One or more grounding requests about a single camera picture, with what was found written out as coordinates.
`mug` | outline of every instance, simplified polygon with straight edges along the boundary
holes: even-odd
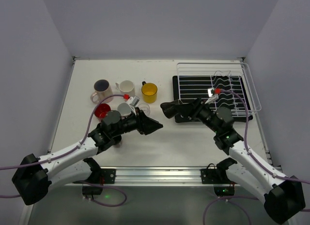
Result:
[[[157,99],[157,86],[153,83],[142,82],[142,96],[146,103],[153,103]]]
[[[91,95],[91,101],[95,104],[98,104],[101,100],[113,94],[110,83],[107,80],[96,81],[93,88],[95,92]],[[104,102],[109,103],[112,99],[113,97],[110,97]]]
[[[122,118],[126,118],[131,114],[132,109],[127,103],[121,103],[118,105],[117,111],[121,114]]]
[[[135,96],[135,84],[132,81],[125,80],[122,81],[121,83],[115,83],[115,84],[117,89],[119,89],[119,91],[122,94],[128,94],[130,97]]]
[[[101,121],[109,111],[111,111],[111,107],[106,103],[102,103],[97,107],[94,114]]]

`gray wall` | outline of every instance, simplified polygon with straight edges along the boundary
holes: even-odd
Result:
[[[84,58],[245,56],[277,0],[44,0]]]
[[[251,49],[251,67],[262,104],[263,129],[276,164],[289,176],[310,180],[310,0],[279,0]],[[303,185],[306,207],[310,187]],[[310,214],[299,213],[300,224]]]
[[[0,0],[0,165],[46,153],[72,59],[42,0]],[[17,194],[15,171],[0,172],[0,194]],[[0,199],[0,223],[18,223],[23,201]]]

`wire rack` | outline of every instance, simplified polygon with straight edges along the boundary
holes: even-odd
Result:
[[[183,103],[189,103],[196,98],[208,99],[207,89],[221,88],[237,93],[247,105],[249,115],[261,109],[252,76],[246,63],[179,63],[177,65],[179,97]],[[219,99],[210,104],[217,110],[225,106],[232,111],[234,117],[245,117],[246,112],[242,102],[233,94],[222,93]]]

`white table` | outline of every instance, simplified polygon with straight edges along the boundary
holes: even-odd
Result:
[[[227,158],[227,155],[214,144],[215,134],[206,126],[200,123],[177,124],[174,119],[169,120],[162,113],[159,105],[173,100],[172,76],[177,75],[179,62],[216,61],[77,60],[52,152],[61,150],[83,137],[94,107],[90,101],[90,95],[94,91],[93,85],[99,79],[106,79],[110,82],[114,93],[119,93],[115,82],[133,81],[136,95],[141,99],[142,81],[155,83],[158,86],[158,95],[157,101],[150,104],[150,117],[162,123],[164,127],[147,136],[140,135],[136,131],[123,135],[120,147],[111,147],[94,157],[101,166],[206,166]],[[122,98],[116,97],[109,105],[112,109],[116,109],[123,101]],[[97,124],[97,118],[93,118],[91,130]],[[236,122],[234,128],[239,134],[244,135],[244,123]],[[266,160],[264,143],[255,117],[249,122],[248,144]]]

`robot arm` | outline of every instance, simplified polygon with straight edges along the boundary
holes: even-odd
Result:
[[[212,89],[208,90],[208,93],[209,96],[213,96]],[[168,119],[180,114],[190,120],[200,120],[214,131],[216,146],[233,158],[217,164],[219,179],[240,184],[264,204],[266,212],[275,222],[284,223],[305,208],[301,183],[276,178],[275,176],[285,177],[286,175],[274,169],[251,148],[247,151],[243,137],[232,126],[234,120],[231,111],[225,107],[220,107],[217,111],[209,108],[208,103],[217,98],[215,95],[208,101],[196,99],[189,104],[182,104],[176,100],[162,103],[160,106]],[[263,170],[249,152],[273,175]]]
[[[148,135],[162,127],[162,124],[147,117],[137,107],[134,113],[125,119],[122,119],[118,111],[110,111],[88,134],[83,143],[79,141],[60,151],[38,158],[33,154],[26,156],[21,165],[39,161],[44,163],[17,169],[12,182],[26,205],[38,202],[49,190],[61,185],[77,180],[93,183],[92,180],[96,181],[100,178],[101,171],[100,166],[90,157],[120,143],[122,134],[137,130],[141,135]]]

